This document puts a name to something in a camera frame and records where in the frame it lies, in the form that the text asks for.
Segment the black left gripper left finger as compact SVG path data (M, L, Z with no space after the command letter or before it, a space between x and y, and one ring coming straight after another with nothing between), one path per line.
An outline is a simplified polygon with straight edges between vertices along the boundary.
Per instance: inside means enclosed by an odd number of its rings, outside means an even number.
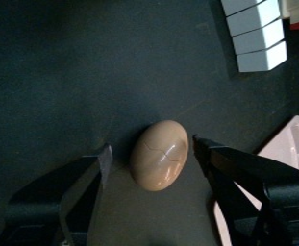
M105 145L21 190L8 203L0 246L93 246L113 162Z

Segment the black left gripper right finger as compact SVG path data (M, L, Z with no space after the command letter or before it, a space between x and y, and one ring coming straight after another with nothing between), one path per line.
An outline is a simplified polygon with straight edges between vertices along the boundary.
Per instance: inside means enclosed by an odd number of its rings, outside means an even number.
M299 170L200 136L193 142L232 245L299 246Z

